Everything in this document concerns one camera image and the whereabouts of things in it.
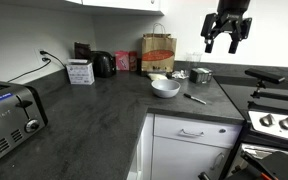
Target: countertop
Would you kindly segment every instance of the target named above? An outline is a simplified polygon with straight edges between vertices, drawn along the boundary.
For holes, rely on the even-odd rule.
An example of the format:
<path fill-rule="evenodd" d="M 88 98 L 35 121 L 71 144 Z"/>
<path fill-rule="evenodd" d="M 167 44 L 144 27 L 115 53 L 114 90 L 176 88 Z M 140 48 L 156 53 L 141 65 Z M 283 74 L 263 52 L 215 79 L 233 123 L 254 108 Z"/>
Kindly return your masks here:
<path fill-rule="evenodd" d="M 244 122 L 214 79 L 199 85 L 176 81 L 181 89 L 170 99 L 154 96 L 148 78 L 129 72 L 96 78 L 90 86 L 69 84 L 65 71 L 29 83 L 49 124 L 0 159 L 0 179 L 126 179 L 146 113 Z"/>

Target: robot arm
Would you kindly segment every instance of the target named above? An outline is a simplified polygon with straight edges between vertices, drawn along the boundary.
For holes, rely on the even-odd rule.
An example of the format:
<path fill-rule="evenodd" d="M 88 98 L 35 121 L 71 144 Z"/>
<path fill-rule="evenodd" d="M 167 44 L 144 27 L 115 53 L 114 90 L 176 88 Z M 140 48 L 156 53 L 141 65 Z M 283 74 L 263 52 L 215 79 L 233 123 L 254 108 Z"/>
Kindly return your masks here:
<path fill-rule="evenodd" d="M 205 37 L 205 52 L 211 53 L 214 39 L 222 32 L 229 33 L 232 39 L 229 53 L 235 54 L 239 41 L 247 39 L 252 18 L 243 19 L 250 0 L 220 0 L 217 13 L 205 17 L 201 36 Z"/>

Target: drawer handle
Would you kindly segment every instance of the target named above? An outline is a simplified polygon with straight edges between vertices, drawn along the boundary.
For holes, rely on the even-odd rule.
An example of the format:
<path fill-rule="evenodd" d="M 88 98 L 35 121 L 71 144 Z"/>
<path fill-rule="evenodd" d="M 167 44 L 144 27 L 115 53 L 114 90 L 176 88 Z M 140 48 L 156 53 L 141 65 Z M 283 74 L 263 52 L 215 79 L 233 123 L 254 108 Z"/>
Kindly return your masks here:
<path fill-rule="evenodd" d="M 211 170 L 215 170 L 215 168 L 220 167 L 222 160 L 224 159 L 224 154 L 220 153 L 219 155 L 216 156 L 215 161 L 214 161 L 214 165 L 211 167 Z"/>
<path fill-rule="evenodd" d="M 196 136 L 196 137 L 203 137 L 203 136 L 204 136 L 204 132 L 201 132 L 200 134 L 194 134 L 194 133 L 185 132 L 184 129 L 182 129 L 181 132 L 182 132 L 183 134 L 189 135 L 189 136 Z"/>

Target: brown paper bag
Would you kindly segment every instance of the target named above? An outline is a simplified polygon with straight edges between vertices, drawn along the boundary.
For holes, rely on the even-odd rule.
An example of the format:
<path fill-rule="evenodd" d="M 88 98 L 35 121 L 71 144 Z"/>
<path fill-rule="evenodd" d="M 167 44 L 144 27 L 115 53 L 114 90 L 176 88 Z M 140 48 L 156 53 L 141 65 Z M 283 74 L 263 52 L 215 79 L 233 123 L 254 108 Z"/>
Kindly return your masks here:
<path fill-rule="evenodd" d="M 156 34 L 155 28 L 164 31 Z M 153 33 L 144 34 L 142 41 L 142 74 L 149 72 L 172 72 L 176 50 L 176 39 L 165 33 L 163 25 L 154 24 Z"/>

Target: drawer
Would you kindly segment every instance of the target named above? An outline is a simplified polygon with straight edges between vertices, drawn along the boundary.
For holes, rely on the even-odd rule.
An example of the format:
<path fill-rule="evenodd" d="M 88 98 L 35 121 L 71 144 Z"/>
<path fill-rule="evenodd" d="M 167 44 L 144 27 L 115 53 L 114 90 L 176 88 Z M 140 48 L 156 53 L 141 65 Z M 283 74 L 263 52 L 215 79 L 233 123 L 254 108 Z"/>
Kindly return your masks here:
<path fill-rule="evenodd" d="M 156 115 L 154 136 L 233 148 L 242 126 Z"/>

